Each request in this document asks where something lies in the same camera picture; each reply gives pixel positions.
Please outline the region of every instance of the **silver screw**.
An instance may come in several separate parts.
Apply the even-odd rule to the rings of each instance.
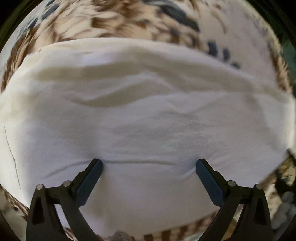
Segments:
[[[256,188],[261,190],[262,189],[262,186],[260,184],[256,184]]]
[[[39,185],[37,185],[36,189],[41,190],[43,187],[44,187],[43,184],[39,184]]]
[[[71,185],[71,181],[64,181],[63,182],[63,186],[64,187],[68,187],[68,186],[70,186]]]
[[[236,185],[236,183],[234,181],[228,181],[228,185],[231,187],[234,187]]]

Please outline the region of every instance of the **white cloth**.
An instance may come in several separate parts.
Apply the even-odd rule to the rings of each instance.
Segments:
[[[293,145],[295,103],[275,79],[203,53],[101,38],[28,55],[0,117],[0,183],[15,198],[30,205],[37,184],[59,186],[99,158],[104,172],[81,212],[102,237],[137,237],[216,209],[199,158],[244,186],[273,171]]]

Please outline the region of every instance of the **floral print fabric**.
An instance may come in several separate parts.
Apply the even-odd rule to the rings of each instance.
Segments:
[[[11,49],[1,77],[1,92],[24,58],[39,48],[81,38],[119,37],[147,39],[186,46],[216,58],[258,79],[274,81],[291,91],[281,46],[262,17],[243,0],[50,0],[25,23]],[[295,170],[291,163],[283,173]],[[270,212],[280,199],[274,174],[264,182]],[[26,219],[28,208],[3,187],[7,201]],[[143,235],[143,240],[181,240],[207,229],[216,213],[182,227]],[[67,235],[75,239],[72,231]]]

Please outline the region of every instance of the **thin dark line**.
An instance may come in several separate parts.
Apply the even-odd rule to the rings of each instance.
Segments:
[[[6,128],[5,128],[5,127],[4,127],[4,131],[5,131],[5,136],[6,136],[6,141],[7,141],[8,148],[9,148],[9,150],[10,150],[11,156],[12,156],[13,161],[14,161],[14,163],[15,163],[15,172],[17,173],[17,164],[16,164],[16,162],[15,162],[15,158],[13,157],[13,154],[12,154],[12,152],[11,152],[11,149],[10,149],[10,146],[9,146],[9,143],[8,143],[7,134],[6,134]],[[19,180],[18,174],[17,174],[17,181],[18,181],[19,186],[20,186],[20,180]]]

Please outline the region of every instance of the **blue gripper pad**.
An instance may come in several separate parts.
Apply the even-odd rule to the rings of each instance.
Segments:
[[[75,204],[78,207],[84,206],[86,204],[86,201],[89,198],[89,195],[91,194],[97,181],[99,180],[102,172],[103,163],[101,160],[98,160],[76,191]]]
[[[213,204],[221,207],[224,203],[223,190],[201,160],[196,162],[196,173],[209,194]]]

